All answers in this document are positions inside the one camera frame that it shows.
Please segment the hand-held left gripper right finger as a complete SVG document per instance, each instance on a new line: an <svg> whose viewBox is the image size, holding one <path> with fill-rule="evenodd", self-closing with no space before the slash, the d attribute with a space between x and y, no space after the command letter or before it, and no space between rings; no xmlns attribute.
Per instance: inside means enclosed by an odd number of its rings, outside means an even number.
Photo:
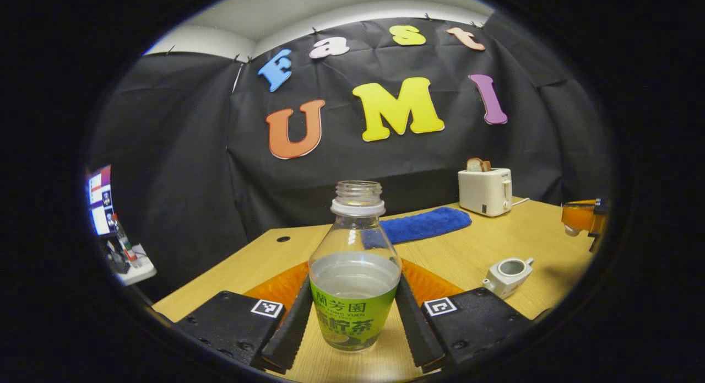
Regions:
<svg viewBox="0 0 705 383"><path fill-rule="evenodd" d="M423 373L483 363L535 324L490 290L463 290L408 260L402 260L395 302Z"/></svg>

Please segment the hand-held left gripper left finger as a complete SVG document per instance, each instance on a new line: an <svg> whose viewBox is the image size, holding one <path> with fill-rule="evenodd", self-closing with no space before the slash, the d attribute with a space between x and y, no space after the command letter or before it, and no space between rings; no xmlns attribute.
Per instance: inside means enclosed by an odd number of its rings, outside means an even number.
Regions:
<svg viewBox="0 0 705 383"><path fill-rule="evenodd" d="M304 261L244 294L219 291L173 326L226 360L284 375L300 349L312 302Z"/></svg>

